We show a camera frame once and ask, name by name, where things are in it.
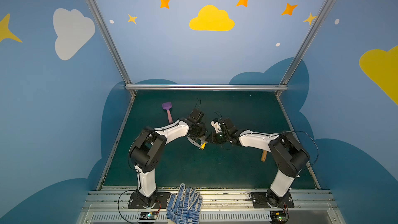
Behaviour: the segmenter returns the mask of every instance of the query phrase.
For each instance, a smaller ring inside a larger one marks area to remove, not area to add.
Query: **glove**
[[[203,198],[195,188],[181,184],[177,194],[171,194],[167,203],[168,224],[198,224]]]

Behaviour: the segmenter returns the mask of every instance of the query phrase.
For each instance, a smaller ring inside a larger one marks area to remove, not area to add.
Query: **purple spatula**
[[[162,104],[162,107],[164,110],[167,110],[167,117],[169,117],[169,123],[173,123],[172,115],[170,113],[170,108],[172,108],[172,103],[171,102],[166,102]]]

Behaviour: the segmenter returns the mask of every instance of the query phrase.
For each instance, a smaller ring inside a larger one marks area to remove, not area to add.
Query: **white cloud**
[[[62,60],[72,58],[96,31],[94,22],[76,9],[55,10],[52,22],[58,36],[55,41],[55,52]]]

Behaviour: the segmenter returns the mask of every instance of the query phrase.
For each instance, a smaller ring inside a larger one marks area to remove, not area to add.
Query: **green mat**
[[[130,115],[112,160],[104,185],[137,186],[137,175],[128,165],[127,154],[134,139],[145,126],[168,125],[167,112],[162,103],[172,102],[173,121],[192,112],[197,99],[206,115],[207,134],[210,122],[230,117],[240,129],[274,133],[289,130],[273,92],[234,91],[138,91]],[[190,187],[269,188],[277,167],[271,153],[265,162],[262,151],[253,147],[207,144],[204,150],[192,145],[186,137],[178,138],[165,147],[161,162],[156,167],[158,187],[176,187],[185,183]],[[314,189],[314,181],[306,170],[293,185],[296,189]]]

